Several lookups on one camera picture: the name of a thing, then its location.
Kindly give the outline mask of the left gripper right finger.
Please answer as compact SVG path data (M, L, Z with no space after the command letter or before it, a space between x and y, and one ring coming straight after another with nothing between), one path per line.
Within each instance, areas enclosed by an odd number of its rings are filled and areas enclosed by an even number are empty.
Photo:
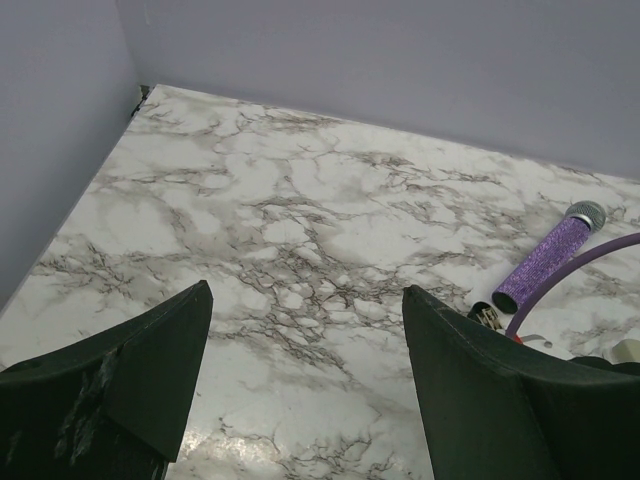
M418 286L402 316L436 478L638 477L637 364L547 355Z

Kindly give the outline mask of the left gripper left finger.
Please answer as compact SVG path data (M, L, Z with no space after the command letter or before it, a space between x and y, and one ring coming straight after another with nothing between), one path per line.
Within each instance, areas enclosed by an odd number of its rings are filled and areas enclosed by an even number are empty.
M177 460L212 317L201 280L1 373L4 479L162 479Z

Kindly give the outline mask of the stapler metal base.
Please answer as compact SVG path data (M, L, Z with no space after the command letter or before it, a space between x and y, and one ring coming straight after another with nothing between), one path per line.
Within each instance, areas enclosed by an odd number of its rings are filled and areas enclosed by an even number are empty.
M497 311L487 302L478 301L473 304L467 317L491 330L498 331L502 328Z

